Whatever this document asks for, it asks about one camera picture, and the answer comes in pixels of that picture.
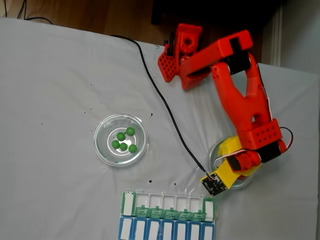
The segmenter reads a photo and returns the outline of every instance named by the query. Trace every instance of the black cable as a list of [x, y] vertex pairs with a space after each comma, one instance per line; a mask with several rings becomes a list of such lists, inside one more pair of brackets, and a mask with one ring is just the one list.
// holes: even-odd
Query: black cable
[[292, 143], [294, 142], [294, 133], [289, 128], [287, 128], [285, 126], [281, 126], [280, 129], [286, 129], [291, 134], [290, 141], [289, 141], [288, 145], [286, 146], [286, 149], [288, 150], [291, 147]]
[[24, 0], [24, 1], [25, 1], [25, 7], [24, 7], [24, 17], [23, 17], [23, 19], [26, 20], [27, 0]]
[[42, 19], [42, 20], [46, 20], [50, 24], [54, 25], [48, 18], [43, 17], [43, 16], [27, 17], [27, 0], [23, 0], [23, 3], [22, 3], [22, 6], [21, 6], [21, 9], [19, 11], [19, 14], [17, 16], [17, 19], [21, 18], [23, 10], [24, 10], [24, 17], [23, 17], [24, 20], [30, 21], [30, 20], [34, 20], [34, 19]]
[[193, 160], [194, 160], [195, 163], [199, 166], [199, 168], [200, 168], [210, 179], [212, 179], [212, 177], [210, 176], [210, 174], [207, 173], [207, 171], [205, 170], [205, 168], [201, 165], [201, 163], [197, 160], [197, 158], [194, 156], [194, 154], [190, 151], [190, 149], [188, 148], [185, 140], [183, 139], [183, 137], [182, 137], [182, 135], [181, 135], [181, 132], [180, 132], [180, 130], [179, 130], [179, 128], [178, 128], [178, 125], [177, 125], [177, 123], [176, 123], [176, 120], [175, 120], [175, 118], [174, 118], [174, 116], [173, 116], [173, 114], [172, 114], [172, 112], [171, 112], [171, 109], [170, 109], [169, 105], [167, 104], [167, 101], [165, 100], [165, 98], [164, 98], [164, 96], [161, 94], [161, 92], [159, 91], [157, 85], [155, 84], [154, 80], [152, 79], [152, 77], [151, 77], [151, 75], [150, 75], [150, 73], [149, 73], [149, 70], [148, 70], [148, 68], [147, 68], [147, 65], [146, 65], [146, 62], [145, 62], [145, 58], [144, 58], [144, 55], [143, 55], [143, 53], [142, 53], [142, 50], [141, 50], [141, 47], [140, 47], [139, 43], [137, 43], [136, 41], [134, 41], [134, 40], [132, 40], [132, 39], [130, 39], [130, 38], [128, 38], [128, 37], [125, 37], [125, 36], [120, 36], [120, 35], [111, 35], [111, 36], [112, 36], [112, 37], [116, 37], [116, 38], [120, 38], [120, 39], [128, 40], [128, 41], [134, 43], [135, 45], [137, 45], [137, 47], [139, 48], [139, 51], [140, 51], [141, 59], [142, 59], [143, 66], [144, 66], [144, 69], [145, 69], [145, 71], [146, 71], [146, 74], [148, 75], [148, 77], [149, 77], [149, 79], [150, 79], [150, 81], [151, 81], [154, 89], [156, 90], [156, 92], [158, 93], [158, 95], [159, 95], [160, 98], [162, 99], [162, 101], [163, 101], [166, 109], [168, 110], [169, 115], [170, 115], [170, 117], [171, 117], [171, 119], [172, 119], [173, 125], [174, 125], [174, 127], [175, 127], [175, 130], [176, 130], [176, 132], [178, 133], [178, 136], [179, 136], [179, 138], [180, 138], [180, 140], [181, 140], [184, 148], [185, 148], [186, 151], [190, 154], [190, 156], [193, 158]]
[[43, 20], [48, 21], [50, 24], [54, 25], [48, 18], [45, 18], [43, 16], [28, 17], [25, 20], [30, 21], [30, 20], [33, 20], [33, 19], [43, 19]]
[[23, 11], [23, 9], [24, 9], [24, 7], [25, 7], [25, 3], [26, 3], [26, 0], [23, 0], [22, 6], [21, 6], [20, 11], [19, 11], [19, 13], [18, 13], [18, 16], [16, 17], [17, 19], [20, 19], [21, 14], [22, 14], [22, 11]]
[[8, 15], [7, 15], [7, 3], [6, 3], [6, 0], [4, 0], [4, 11], [5, 11], [5, 17], [8, 17]]

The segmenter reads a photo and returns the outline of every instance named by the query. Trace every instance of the wooden floor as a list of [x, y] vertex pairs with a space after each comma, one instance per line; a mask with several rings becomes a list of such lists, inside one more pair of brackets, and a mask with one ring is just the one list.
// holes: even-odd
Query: wooden floor
[[[8, 17], [17, 17], [23, 0], [7, 0]], [[152, 0], [27, 0], [28, 17], [46, 17], [53, 24], [105, 35], [123, 35], [131, 39], [163, 45], [178, 23], [203, 26], [203, 46], [232, 34], [235, 29], [220, 27], [172, 16], [164, 16], [162, 24], [152, 25]], [[251, 50], [261, 60], [262, 30], [251, 33]]]

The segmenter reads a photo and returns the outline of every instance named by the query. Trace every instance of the yellow 3d printed part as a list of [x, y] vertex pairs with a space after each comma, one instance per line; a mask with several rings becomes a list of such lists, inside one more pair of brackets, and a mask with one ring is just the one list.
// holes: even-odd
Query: yellow 3d printed part
[[[238, 136], [232, 136], [220, 144], [218, 155], [224, 156], [230, 153], [234, 153], [235, 151], [238, 151], [241, 148], [242, 146]], [[231, 188], [231, 186], [240, 176], [247, 177], [251, 175], [257, 168], [260, 167], [260, 165], [255, 166], [252, 169], [247, 170], [245, 172], [233, 172], [228, 161], [224, 160], [217, 170], [210, 173], [214, 181], [209, 179], [207, 176], [203, 177], [200, 181], [208, 190], [208, 192], [212, 196], [215, 196]]]

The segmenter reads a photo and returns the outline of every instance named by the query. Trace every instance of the pill organizer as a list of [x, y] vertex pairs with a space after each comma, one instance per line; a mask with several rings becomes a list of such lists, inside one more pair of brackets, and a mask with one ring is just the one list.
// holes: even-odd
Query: pill organizer
[[125, 191], [118, 240], [214, 240], [215, 201]]

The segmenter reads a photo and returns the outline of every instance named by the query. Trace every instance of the yellow mount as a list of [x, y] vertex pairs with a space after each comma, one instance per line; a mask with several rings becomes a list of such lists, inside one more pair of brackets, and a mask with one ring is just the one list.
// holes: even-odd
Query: yellow mount
[[[218, 149], [218, 155], [224, 156], [231, 153], [234, 153], [235, 151], [238, 151], [242, 149], [240, 140], [238, 136], [232, 136], [224, 140]], [[250, 176], [256, 169], [258, 169], [261, 166], [261, 163], [258, 166], [254, 166], [252, 169], [244, 171], [244, 172], [234, 172], [228, 161], [224, 159], [223, 163], [219, 166], [219, 168], [213, 172], [210, 173], [210, 175], [217, 174], [218, 177], [221, 179], [221, 181], [224, 183], [227, 189], [231, 188], [231, 186], [235, 183], [237, 178], [240, 176], [248, 177]], [[204, 179], [208, 178], [207, 176], [200, 179], [201, 182], [204, 181]]]

